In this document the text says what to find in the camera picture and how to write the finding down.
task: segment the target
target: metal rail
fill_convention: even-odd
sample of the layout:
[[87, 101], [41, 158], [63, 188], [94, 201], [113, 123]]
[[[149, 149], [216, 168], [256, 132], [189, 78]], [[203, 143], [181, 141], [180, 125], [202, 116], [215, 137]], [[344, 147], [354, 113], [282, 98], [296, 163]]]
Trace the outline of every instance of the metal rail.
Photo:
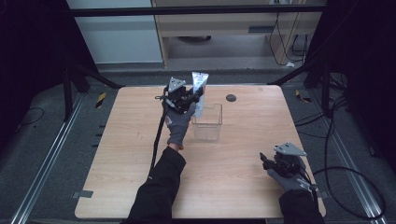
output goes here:
[[[311, 91], [312, 93], [312, 98], [313, 101], [315, 102], [318, 110], [321, 110], [320, 107], [320, 97], [318, 96], [318, 93], [316, 91]], [[327, 118], [322, 119], [324, 124], [326, 125], [327, 128], [330, 128], [330, 122]], [[341, 163], [350, 169], [359, 171], [357, 165], [355, 162], [352, 160], [350, 157], [349, 153], [347, 152], [347, 148], [344, 145], [341, 136], [338, 134], [337, 130], [334, 130], [334, 133], [332, 134], [332, 140], [335, 144], [335, 151], [338, 155], [338, 158], [340, 159]], [[361, 201], [361, 205], [364, 208], [364, 211], [366, 212], [368, 217], [375, 217], [381, 214], [381, 208], [378, 205], [378, 202], [375, 199], [374, 194], [370, 190], [370, 186], [364, 181], [364, 179], [361, 176], [356, 176], [353, 175], [352, 173], [348, 172], [347, 173], [349, 177], [349, 181], [352, 184], [352, 187], [354, 188], [356, 194], [358, 195], [359, 200]], [[373, 224], [387, 224], [387, 220], [385, 216], [382, 216], [381, 218], [377, 220], [372, 220], [371, 221]]]
[[23, 224], [27, 221], [33, 207], [35, 206], [35, 202], [37, 201], [38, 196], [40, 195], [41, 190], [44, 187], [44, 184], [47, 181], [47, 178], [52, 170], [53, 165], [56, 162], [56, 159], [61, 152], [61, 149], [64, 145], [64, 141], [67, 135], [70, 132], [73, 123], [76, 120], [77, 114], [81, 108], [82, 100], [84, 99], [85, 94], [79, 93], [74, 104], [74, 112], [72, 113], [69, 120], [65, 121], [61, 127], [61, 130], [58, 132], [49, 153], [44, 159], [43, 164], [41, 165], [40, 170], [38, 171], [35, 180], [33, 181], [31, 187], [26, 193], [22, 203], [20, 204], [18, 210], [15, 212], [14, 216], [11, 219], [11, 224]]

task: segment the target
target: person's hand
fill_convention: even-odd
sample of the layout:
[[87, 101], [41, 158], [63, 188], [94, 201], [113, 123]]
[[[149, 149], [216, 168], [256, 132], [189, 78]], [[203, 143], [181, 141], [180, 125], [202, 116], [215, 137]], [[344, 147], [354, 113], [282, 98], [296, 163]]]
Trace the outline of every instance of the person's hand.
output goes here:
[[169, 105], [166, 105], [165, 111], [165, 123], [171, 132], [167, 144], [173, 143], [178, 145], [179, 149], [183, 149], [183, 139], [189, 128], [191, 116], [195, 113], [195, 103], [192, 103], [184, 114], [178, 114], [170, 109]]
[[[304, 175], [306, 166], [300, 157], [298, 157], [298, 159], [301, 166], [300, 173]], [[294, 175], [291, 178], [285, 178], [283, 176], [280, 176], [274, 169], [268, 169], [267, 174], [280, 185], [285, 193], [291, 189], [309, 189], [309, 184], [306, 183], [306, 181], [300, 174]]]

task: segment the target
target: wooden table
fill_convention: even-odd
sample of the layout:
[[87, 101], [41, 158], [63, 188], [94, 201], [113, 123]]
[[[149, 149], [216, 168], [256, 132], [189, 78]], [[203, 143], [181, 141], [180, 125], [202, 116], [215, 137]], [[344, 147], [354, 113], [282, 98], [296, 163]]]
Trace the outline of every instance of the wooden table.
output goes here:
[[[125, 218], [145, 182], [162, 114], [154, 97], [163, 87], [120, 89], [79, 198], [80, 218]], [[226, 95], [234, 94], [235, 102]], [[217, 142], [194, 139], [190, 127], [180, 151], [187, 165], [173, 206], [174, 218], [282, 217], [280, 186], [262, 169], [259, 152], [271, 158], [274, 146], [291, 141], [302, 148], [282, 90], [278, 86], [207, 86], [206, 103], [222, 104]], [[163, 126], [157, 160], [169, 131]], [[311, 174], [309, 164], [307, 172]], [[325, 209], [319, 200], [320, 211]]]

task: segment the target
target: black circular object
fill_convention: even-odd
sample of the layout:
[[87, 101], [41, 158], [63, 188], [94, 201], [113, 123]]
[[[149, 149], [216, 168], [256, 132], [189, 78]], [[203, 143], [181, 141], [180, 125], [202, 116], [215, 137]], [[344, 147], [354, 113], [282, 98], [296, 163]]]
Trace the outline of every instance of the black circular object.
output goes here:
[[234, 101], [236, 101], [236, 96], [233, 95], [233, 94], [228, 94], [228, 95], [225, 97], [225, 99], [226, 99], [228, 102], [234, 102]]

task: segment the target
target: white tube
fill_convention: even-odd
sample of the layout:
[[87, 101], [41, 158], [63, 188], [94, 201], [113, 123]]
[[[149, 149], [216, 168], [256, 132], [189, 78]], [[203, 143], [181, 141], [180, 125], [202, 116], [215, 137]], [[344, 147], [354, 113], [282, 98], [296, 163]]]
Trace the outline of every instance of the white tube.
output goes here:
[[205, 100], [205, 87], [206, 87], [206, 82], [207, 78], [209, 77], [209, 74], [206, 73], [192, 73], [192, 91], [195, 93], [198, 91], [200, 87], [203, 87], [204, 94], [199, 98], [199, 102], [196, 104], [195, 107], [195, 114], [194, 116], [196, 118], [199, 118], [202, 116], [202, 111], [204, 109], [204, 100]]

